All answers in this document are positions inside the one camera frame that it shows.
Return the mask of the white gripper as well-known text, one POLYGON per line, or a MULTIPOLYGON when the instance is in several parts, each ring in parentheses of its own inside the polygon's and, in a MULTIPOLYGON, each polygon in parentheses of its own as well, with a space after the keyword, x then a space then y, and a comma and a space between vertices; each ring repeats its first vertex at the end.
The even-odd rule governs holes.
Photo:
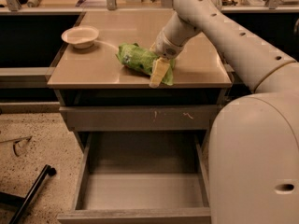
POLYGON ((164 28, 157 35, 155 43, 151 45, 149 50, 163 58, 157 59, 152 67, 152 74, 149 80, 151 88, 157 88, 160 85, 170 67, 170 61, 167 59, 177 58, 183 47, 178 29, 164 28))

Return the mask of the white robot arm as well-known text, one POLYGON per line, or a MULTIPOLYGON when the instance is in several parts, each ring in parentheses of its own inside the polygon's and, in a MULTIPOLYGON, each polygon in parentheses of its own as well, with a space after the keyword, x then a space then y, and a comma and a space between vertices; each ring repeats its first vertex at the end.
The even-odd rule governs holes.
POLYGON ((221 12, 173 0, 153 50, 177 57, 204 34, 248 94, 224 106, 208 139, 212 224, 299 224, 299 63, 221 12))

